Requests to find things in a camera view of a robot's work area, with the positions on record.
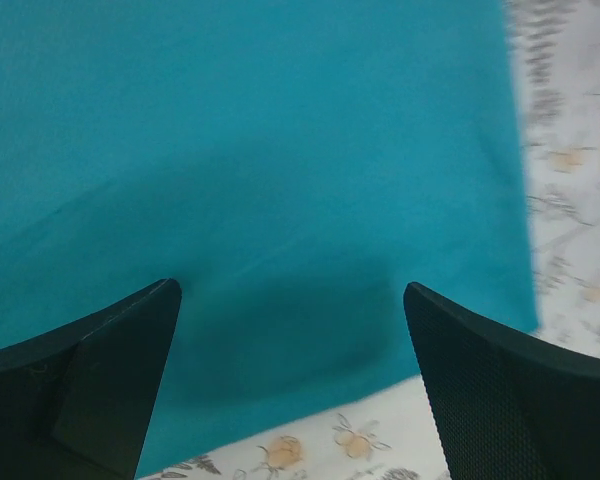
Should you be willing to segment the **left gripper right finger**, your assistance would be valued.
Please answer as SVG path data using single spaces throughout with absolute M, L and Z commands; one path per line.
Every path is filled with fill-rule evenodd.
M 600 479 L 600 359 L 412 282 L 404 309 L 454 479 Z

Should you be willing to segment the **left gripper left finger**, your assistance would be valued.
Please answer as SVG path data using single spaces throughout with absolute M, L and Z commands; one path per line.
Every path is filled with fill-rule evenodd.
M 0 349 L 0 479 L 134 478 L 181 300 L 160 280 Z

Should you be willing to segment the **teal t shirt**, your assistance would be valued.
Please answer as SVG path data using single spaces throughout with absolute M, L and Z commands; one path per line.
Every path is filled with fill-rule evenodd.
M 0 1 L 0 348 L 162 278 L 141 473 L 418 371 L 418 282 L 538 320 L 501 1 Z

